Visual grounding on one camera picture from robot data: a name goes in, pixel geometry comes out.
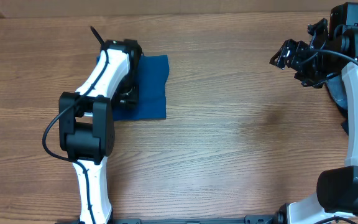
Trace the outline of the dark blue polo shirt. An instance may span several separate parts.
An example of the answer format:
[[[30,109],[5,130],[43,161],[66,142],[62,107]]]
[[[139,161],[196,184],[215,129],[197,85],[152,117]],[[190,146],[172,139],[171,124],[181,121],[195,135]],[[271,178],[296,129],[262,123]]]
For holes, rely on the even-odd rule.
[[[169,75],[168,57],[142,56],[137,69],[135,83],[139,86],[139,102],[133,110],[115,107],[112,117],[115,121],[136,121],[143,119],[165,119],[165,84]]]

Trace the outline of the dark navy garment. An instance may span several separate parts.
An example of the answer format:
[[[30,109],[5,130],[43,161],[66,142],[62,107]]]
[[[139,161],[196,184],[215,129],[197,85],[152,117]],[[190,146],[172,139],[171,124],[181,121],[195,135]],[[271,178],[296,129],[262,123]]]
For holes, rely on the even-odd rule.
[[[335,102],[340,114],[344,117],[341,127],[346,134],[349,134],[348,104],[344,83],[340,75],[325,82],[331,99]]]

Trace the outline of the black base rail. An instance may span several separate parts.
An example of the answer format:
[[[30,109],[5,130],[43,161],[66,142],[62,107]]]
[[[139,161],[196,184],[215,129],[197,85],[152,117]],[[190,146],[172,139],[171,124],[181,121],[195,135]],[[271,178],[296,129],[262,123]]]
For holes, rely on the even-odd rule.
[[[166,219],[141,220],[110,219],[107,224],[257,224],[257,223],[286,223],[287,207],[284,203],[273,215],[246,215],[244,218],[202,218],[202,219]]]

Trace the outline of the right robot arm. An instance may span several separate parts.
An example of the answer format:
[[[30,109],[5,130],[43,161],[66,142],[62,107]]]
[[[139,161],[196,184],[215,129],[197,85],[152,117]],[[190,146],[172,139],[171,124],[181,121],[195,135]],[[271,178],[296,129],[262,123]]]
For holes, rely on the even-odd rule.
[[[358,217],[358,2],[331,10],[329,19],[308,26],[311,41],[288,39],[270,59],[278,68],[292,68],[304,87],[327,86],[346,117],[349,136],[344,167],[319,175],[316,192],[282,205],[273,223],[329,223]]]

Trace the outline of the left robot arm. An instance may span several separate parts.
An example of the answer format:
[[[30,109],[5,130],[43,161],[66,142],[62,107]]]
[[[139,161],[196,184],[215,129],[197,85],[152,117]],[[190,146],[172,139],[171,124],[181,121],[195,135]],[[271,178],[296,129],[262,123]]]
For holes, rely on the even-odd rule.
[[[134,109],[139,101],[134,83],[142,48],[136,40],[101,43],[96,66],[75,92],[59,99],[60,147],[78,178],[81,212],[78,223],[109,223],[107,161],[114,147],[114,107]]]

